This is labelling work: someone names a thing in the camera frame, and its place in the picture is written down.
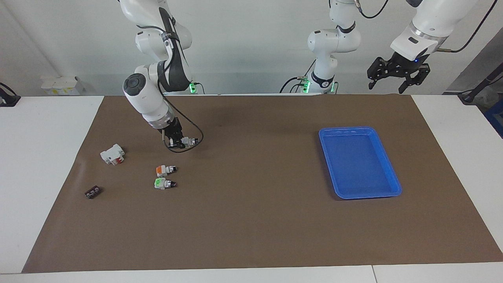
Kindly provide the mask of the black stand pole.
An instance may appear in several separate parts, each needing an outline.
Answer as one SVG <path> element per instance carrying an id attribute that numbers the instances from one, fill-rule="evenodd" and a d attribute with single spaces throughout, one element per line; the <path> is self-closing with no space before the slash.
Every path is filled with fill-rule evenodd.
<path id="1" fill-rule="evenodd" d="M 503 78 L 503 62 L 495 68 L 485 79 L 479 83 L 475 88 L 458 93 L 458 98 L 464 105 L 472 105 L 476 96 L 487 86 L 498 82 Z"/>

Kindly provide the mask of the black table clamp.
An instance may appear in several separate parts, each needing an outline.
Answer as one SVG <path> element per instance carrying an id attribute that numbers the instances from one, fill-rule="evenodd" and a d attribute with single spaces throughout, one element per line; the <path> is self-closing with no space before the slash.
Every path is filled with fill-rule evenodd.
<path id="1" fill-rule="evenodd" d="M 20 98 L 9 86 L 0 82 L 0 107 L 14 107 Z"/>

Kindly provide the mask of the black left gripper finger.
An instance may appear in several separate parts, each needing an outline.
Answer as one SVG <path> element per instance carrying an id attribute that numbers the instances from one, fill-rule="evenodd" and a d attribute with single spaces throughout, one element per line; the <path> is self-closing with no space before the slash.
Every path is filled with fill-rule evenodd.
<path id="1" fill-rule="evenodd" d="M 429 73 L 429 65 L 421 65 L 417 70 L 405 70 L 403 73 L 405 81 L 399 86 L 399 93 L 403 94 L 410 86 L 421 85 Z"/>
<path id="2" fill-rule="evenodd" d="M 369 90 L 372 90 L 377 81 L 393 75 L 393 65 L 391 60 L 384 60 L 382 57 L 377 57 L 367 70 L 367 77 L 370 79 L 368 84 Z"/>

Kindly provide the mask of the blue crate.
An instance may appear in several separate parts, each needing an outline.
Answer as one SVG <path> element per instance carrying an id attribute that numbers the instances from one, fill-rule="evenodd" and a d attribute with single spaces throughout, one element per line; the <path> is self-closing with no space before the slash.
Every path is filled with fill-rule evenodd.
<path id="1" fill-rule="evenodd" d="M 485 112 L 484 116 L 503 139 L 503 110 L 488 110 Z"/>

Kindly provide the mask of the brown table mat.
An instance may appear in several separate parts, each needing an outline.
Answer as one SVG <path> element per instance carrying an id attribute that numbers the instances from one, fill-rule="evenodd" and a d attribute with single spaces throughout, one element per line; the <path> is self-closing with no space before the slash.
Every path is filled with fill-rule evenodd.
<path id="1" fill-rule="evenodd" d="M 410 96 L 185 96 L 203 129 L 174 154 L 124 97 L 106 97 L 23 272 L 498 262 L 503 252 Z M 402 186 L 343 200 L 318 138 L 372 127 Z M 100 153 L 118 144 L 118 165 Z M 175 165 L 154 188 L 156 167 Z M 84 193 L 99 186 L 102 193 Z"/>

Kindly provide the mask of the white circuit breaker red lever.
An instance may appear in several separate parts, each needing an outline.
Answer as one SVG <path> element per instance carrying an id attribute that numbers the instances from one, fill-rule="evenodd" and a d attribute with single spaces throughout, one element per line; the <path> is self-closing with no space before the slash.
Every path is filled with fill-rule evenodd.
<path id="1" fill-rule="evenodd" d="M 120 145 L 115 144 L 110 149 L 101 152 L 99 155 L 105 163 L 118 165 L 124 161 L 125 152 Z"/>

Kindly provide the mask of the blue plastic tray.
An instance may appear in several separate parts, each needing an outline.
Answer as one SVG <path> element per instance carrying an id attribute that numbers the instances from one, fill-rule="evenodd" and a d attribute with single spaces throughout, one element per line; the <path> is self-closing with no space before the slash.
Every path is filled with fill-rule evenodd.
<path id="1" fill-rule="evenodd" d="M 401 195 L 400 181 L 374 128 L 323 128 L 318 135 L 338 197 L 356 200 Z"/>

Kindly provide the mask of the white cardboard box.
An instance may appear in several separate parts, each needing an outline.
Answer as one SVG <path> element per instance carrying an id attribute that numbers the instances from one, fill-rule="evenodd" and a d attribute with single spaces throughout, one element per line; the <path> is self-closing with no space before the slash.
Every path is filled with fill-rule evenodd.
<path id="1" fill-rule="evenodd" d="M 79 96 L 85 88 L 78 77 L 41 77 L 41 89 L 46 95 Z"/>

